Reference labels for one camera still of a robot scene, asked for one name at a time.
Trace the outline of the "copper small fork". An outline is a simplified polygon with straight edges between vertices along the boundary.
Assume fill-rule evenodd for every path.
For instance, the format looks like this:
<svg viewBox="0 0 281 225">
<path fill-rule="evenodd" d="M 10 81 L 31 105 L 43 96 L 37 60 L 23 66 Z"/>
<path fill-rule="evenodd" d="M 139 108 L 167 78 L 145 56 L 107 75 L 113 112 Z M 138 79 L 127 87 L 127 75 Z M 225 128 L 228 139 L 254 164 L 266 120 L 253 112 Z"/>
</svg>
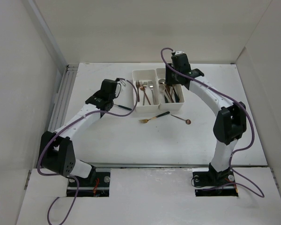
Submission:
<svg viewBox="0 0 281 225">
<path fill-rule="evenodd" d="M 136 80 L 135 86 L 136 86 L 136 89 L 137 89 L 137 101 L 140 102 L 140 95 L 139 95 L 140 82 L 139 82 L 139 80 Z"/>
</svg>

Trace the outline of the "copper long fork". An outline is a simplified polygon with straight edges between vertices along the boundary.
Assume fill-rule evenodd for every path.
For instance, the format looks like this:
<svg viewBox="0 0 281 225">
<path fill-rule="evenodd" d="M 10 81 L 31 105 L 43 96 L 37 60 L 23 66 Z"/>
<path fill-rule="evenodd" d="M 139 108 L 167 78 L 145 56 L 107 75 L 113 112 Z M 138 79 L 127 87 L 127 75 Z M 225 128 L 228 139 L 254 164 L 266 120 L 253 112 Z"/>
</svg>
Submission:
<svg viewBox="0 0 281 225">
<path fill-rule="evenodd" d="M 141 85 L 140 89 L 143 91 L 143 82 L 141 82 L 140 85 Z M 148 96 L 146 96 L 146 100 L 147 100 L 148 104 L 151 105 Z"/>
</svg>

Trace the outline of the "silver spoon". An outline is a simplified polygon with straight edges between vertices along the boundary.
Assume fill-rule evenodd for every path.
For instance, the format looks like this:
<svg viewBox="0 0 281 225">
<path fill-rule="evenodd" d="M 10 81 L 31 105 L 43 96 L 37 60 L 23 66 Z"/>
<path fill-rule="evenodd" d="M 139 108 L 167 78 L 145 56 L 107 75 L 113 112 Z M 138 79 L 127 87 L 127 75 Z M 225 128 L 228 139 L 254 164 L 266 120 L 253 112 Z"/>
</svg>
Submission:
<svg viewBox="0 0 281 225">
<path fill-rule="evenodd" d="M 165 83 L 165 79 L 159 79 L 159 80 L 158 80 L 158 83 L 159 83 L 159 84 L 163 84 L 163 85 L 166 84 L 166 83 Z"/>
</svg>

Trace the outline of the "slim silver fork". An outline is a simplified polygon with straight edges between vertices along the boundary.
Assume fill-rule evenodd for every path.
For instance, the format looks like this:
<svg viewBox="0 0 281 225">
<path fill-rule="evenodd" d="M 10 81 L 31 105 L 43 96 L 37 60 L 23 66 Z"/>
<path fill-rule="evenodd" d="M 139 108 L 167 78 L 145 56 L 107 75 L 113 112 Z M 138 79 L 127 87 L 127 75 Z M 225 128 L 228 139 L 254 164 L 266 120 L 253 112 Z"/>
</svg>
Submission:
<svg viewBox="0 0 281 225">
<path fill-rule="evenodd" d="M 146 100 L 146 88 L 147 88 L 147 86 L 148 86 L 148 83 L 147 82 L 143 82 L 143 93 L 144 93 L 144 95 L 143 95 L 143 105 L 145 105 L 145 100 Z"/>
</svg>

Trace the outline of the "brown copper spoon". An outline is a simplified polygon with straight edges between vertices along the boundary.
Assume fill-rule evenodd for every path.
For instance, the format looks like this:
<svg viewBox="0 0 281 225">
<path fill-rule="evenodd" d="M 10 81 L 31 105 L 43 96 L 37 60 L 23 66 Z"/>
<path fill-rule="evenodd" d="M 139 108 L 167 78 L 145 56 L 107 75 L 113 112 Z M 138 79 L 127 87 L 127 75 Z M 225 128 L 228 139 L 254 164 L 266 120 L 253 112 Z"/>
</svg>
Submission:
<svg viewBox="0 0 281 225">
<path fill-rule="evenodd" d="M 166 88 L 166 92 L 167 92 L 167 95 L 168 95 L 170 101 L 171 101 L 172 103 L 174 103 L 174 100 L 173 100 L 172 95 L 171 95 L 170 86 L 169 86 L 169 85 L 165 85 L 165 88 Z"/>
</svg>

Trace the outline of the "white measuring scoop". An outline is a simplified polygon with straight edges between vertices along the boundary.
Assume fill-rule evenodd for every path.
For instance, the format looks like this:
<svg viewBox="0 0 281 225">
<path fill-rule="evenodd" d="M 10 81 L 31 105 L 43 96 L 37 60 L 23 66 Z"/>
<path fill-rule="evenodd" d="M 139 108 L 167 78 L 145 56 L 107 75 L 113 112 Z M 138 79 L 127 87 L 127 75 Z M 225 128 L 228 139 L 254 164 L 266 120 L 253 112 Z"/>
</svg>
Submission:
<svg viewBox="0 0 281 225">
<path fill-rule="evenodd" d="M 170 102 L 170 99 L 168 98 L 167 96 L 167 93 L 166 93 L 166 88 L 163 84 L 160 84 L 159 85 L 159 91 L 160 93 L 162 93 L 164 95 L 164 98 L 165 98 L 165 103 L 169 103 Z"/>
</svg>

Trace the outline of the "gold fork black handle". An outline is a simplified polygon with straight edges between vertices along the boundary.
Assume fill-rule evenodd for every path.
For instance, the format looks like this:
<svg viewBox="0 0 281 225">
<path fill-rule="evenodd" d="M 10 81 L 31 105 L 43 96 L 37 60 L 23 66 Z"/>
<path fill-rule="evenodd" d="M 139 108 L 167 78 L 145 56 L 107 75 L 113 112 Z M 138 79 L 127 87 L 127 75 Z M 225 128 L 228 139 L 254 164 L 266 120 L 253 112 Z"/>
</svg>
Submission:
<svg viewBox="0 0 281 225">
<path fill-rule="evenodd" d="M 160 118 L 160 117 L 162 117 L 162 116 L 169 115 L 169 114 L 170 114 L 170 111 L 167 111 L 167 112 L 161 113 L 161 114 L 159 114 L 159 115 L 157 115 L 157 116 L 155 116 L 155 117 L 153 117 L 153 118 L 150 118 L 150 119 L 138 120 L 138 122 L 139 122 L 140 124 L 146 124 L 146 123 L 148 123 L 148 122 L 151 121 L 151 120 L 154 120 L 154 119 L 157 119 L 157 118 Z"/>
</svg>

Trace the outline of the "small copper spoon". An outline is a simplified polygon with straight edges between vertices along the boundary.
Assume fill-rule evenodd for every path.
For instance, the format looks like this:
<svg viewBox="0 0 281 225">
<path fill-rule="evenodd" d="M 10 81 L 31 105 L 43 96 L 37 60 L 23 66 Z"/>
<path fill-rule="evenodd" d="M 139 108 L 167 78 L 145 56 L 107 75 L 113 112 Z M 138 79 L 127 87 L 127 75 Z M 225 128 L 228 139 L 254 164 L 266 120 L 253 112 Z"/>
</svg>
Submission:
<svg viewBox="0 0 281 225">
<path fill-rule="evenodd" d="M 189 119 L 183 119 L 183 118 L 180 118 L 180 117 L 178 117 L 178 116 L 176 116 L 176 115 L 173 115 L 173 114 L 172 114 L 172 116 L 173 116 L 174 118 L 177 118 L 177 119 L 179 119 L 179 120 L 184 121 L 187 125 L 190 125 L 190 124 L 192 123 Z"/>
</svg>

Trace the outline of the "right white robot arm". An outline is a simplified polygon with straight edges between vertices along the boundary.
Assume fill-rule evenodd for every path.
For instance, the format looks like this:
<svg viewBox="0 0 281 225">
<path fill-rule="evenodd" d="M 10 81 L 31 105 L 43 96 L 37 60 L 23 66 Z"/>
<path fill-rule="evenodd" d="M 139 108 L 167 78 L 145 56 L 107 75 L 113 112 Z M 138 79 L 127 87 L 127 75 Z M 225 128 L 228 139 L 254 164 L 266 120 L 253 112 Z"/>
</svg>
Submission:
<svg viewBox="0 0 281 225">
<path fill-rule="evenodd" d="M 166 68 L 166 83 L 180 84 L 197 95 L 215 114 L 213 133 L 216 148 L 208 171 L 199 173 L 214 185 L 219 184 L 230 173 L 229 158 L 237 141 L 246 131 L 246 116 L 233 101 L 215 93 L 199 69 L 191 69 L 183 51 L 173 51 L 172 63 Z"/>
</svg>

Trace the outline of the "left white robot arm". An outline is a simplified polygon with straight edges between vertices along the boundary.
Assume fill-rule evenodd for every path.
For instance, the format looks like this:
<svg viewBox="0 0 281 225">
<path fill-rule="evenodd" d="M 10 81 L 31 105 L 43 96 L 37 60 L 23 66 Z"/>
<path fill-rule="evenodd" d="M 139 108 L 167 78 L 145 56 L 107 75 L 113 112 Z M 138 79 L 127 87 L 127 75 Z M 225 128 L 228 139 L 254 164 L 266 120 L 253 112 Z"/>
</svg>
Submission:
<svg viewBox="0 0 281 225">
<path fill-rule="evenodd" d="M 53 132 L 46 131 L 41 137 L 38 172 L 46 168 L 53 175 L 79 177 L 80 182 L 90 186 L 95 182 L 95 168 L 78 160 L 74 152 L 74 138 L 81 135 L 93 123 L 101 119 L 113 107 L 113 100 L 121 90 L 119 79 L 104 79 L 100 90 L 86 101 L 79 112 L 65 125 Z"/>
</svg>

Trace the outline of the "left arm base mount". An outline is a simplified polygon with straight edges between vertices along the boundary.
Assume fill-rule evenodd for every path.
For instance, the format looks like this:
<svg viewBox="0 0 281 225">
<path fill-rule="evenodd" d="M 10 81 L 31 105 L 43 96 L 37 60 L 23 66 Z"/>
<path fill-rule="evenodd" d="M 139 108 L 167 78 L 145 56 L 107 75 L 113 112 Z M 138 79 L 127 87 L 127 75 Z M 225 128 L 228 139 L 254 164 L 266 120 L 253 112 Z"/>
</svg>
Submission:
<svg viewBox="0 0 281 225">
<path fill-rule="evenodd" d="M 86 178 L 78 175 L 69 175 L 67 183 L 67 197 L 109 197 L 111 181 L 111 168 L 96 167 Z"/>
</svg>

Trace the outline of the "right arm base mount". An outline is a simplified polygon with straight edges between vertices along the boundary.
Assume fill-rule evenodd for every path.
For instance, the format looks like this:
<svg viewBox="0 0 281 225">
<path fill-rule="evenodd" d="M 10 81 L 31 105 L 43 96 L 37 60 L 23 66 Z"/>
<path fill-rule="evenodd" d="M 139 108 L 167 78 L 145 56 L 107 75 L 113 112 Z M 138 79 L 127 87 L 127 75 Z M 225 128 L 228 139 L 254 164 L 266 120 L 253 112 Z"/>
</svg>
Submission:
<svg viewBox="0 0 281 225">
<path fill-rule="evenodd" d="M 192 170 L 191 182 L 195 187 L 196 197 L 238 197 L 238 190 L 234 181 L 234 174 L 229 168 L 223 172 L 217 172 L 209 164 L 208 168 L 194 168 Z"/>
</svg>

